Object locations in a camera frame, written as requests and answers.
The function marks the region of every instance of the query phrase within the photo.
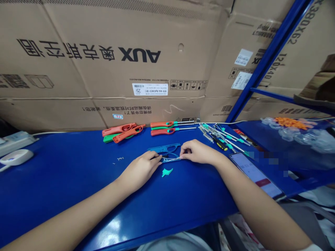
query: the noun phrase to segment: blue table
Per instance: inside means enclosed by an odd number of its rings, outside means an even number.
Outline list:
[[[301,177],[299,184],[306,190],[335,182],[335,154],[321,154],[312,150],[309,145],[301,145],[296,141],[287,142],[277,130],[261,121],[241,122],[234,126],[265,151],[283,153],[288,169]],[[322,121],[314,128],[326,129],[330,126],[333,125]]]
[[[235,133],[230,128],[227,132]],[[103,143],[101,131],[41,138],[26,147],[35,153],[32,159],[0,173],[0,247],[114,181],[147,148],[194,138],[220,150],[198,129],[151,137],[146,128],[119,144]],[[241,147],[256,151],[252,146]],[[304,191],[291,178],[284,178],[282,172],[258,167],[286,195]],[[163,168],[173,168],[173,172],[162,178]],[[188,160],[165,163],[144,187],[107,215],[76,250],[128,249],[237,211],[214,167]]]

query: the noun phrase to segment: mobile phone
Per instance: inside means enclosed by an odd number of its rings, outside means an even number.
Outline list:
[[[234,164],[274,200],[285,198],[285,194],[261,170],[259,170],[243,153],[229,155]]]

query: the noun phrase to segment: white label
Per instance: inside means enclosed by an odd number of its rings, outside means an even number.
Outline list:
[[[113,114],[113,118],[115,118],[115,119],[123,119],[123,115],[121,115],[121,114]]]
[[[238,89],[238,90],[244,90],[251,76],[252,76],[252,73],[245,73],[245,72],[240,71],[240,73],[237,75],[237,78],[234,81],[231,88]]]
[[[241,49],[240,54],[238,54],[235,64],[246,66],[249,62],[253,52]]]
[[[134,84],[135,96],[167,96],[169,84]]]

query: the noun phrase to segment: power strip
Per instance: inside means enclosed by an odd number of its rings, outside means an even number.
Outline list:
[[[0,144],[0,157],[30,145],[38,140],[25,131],[19,131],[2,139],[6,142]]]

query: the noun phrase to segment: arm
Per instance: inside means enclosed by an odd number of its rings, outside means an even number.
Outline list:
[[[161,158],[154,151],[144,153],[133,160],[114,182],[35,227],[1,251],[74,250],[113,208],[149,180],[161,164]]]
[[[225,155],[192,140],[181,146],[180,158],[217,169],[245,221],[267,250],[302,250],[312,244],[284,209]]]

